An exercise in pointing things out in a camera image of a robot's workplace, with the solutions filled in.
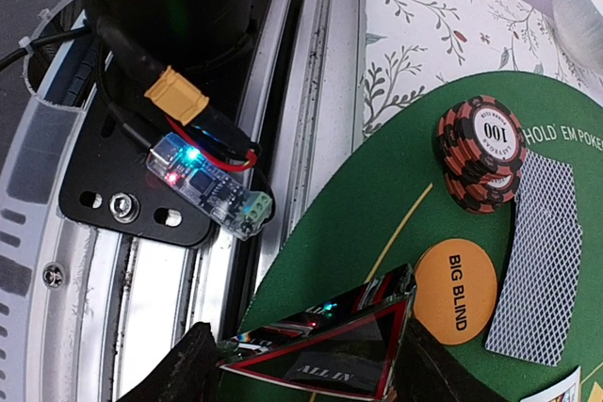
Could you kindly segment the dark red chip stack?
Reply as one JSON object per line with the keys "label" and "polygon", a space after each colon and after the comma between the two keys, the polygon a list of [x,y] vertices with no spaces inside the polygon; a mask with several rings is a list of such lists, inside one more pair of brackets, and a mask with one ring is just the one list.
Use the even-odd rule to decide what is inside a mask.
{"label": "dark red chip stack", "polygon": [[439,119],[435,139],[445,186],[462,209],[493,214],[515,198],[527,142],[501,101],[478,95],[454,105]]}

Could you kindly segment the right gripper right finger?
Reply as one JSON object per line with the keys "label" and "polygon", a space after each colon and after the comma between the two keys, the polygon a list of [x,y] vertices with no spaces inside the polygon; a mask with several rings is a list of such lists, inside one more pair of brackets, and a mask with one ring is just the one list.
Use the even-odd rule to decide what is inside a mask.
{"label": "right gripper right finger", "polygon": [[391,401],[498,401],[416,319],[405,329]]}

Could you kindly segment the red black triangular button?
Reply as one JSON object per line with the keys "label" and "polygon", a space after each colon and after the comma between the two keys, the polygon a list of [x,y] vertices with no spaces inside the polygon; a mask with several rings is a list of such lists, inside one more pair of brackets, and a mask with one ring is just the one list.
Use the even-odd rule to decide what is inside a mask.
{"label": "red black triangular button", "polygon": [[311,393],[382,401],[416,294],[410,265],[220,343],[218,367]]}

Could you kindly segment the orange big blind button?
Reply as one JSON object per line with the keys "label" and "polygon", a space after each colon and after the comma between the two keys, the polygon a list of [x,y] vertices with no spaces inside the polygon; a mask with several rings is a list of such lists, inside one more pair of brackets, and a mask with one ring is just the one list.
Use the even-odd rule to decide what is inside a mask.
{"label": "orange big blind button", "polygon": [[430,247],[416,263],[415,277],[415,318],[440,344],[465,344],[489,323],[497,274],[478,244],[450,238]]}

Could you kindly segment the dealt cards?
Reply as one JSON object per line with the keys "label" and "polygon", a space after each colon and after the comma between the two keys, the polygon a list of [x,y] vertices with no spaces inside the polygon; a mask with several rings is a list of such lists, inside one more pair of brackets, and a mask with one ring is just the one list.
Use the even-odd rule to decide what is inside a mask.
{"label": "dealt cards", "polygon": [[528,152],[487,350],[526,362],[559,364],[577,296],[582,236],[572,166]]}

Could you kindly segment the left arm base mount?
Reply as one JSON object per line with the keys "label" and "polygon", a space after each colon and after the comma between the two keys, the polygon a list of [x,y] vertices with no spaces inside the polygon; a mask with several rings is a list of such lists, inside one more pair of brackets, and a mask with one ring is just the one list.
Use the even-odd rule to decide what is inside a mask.
{"label": "left arm base mount", "polygon": [[60,211],[89,226],[196,245],[222,227],[152,174],[147,157],[175,133],[240,183],[254,171],[261,147],[236,117],[269,0],[82,4],[96,93],[59,192]]}

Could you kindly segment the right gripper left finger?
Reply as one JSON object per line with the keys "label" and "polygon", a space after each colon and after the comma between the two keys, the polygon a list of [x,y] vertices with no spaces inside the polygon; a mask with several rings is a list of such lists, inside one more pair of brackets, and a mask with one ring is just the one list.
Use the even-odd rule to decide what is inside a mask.
{"label": "right gripper left finger", "polygon": [[155,369],[119,402],[216,401],[219,350],[211,326],[197,322]]}

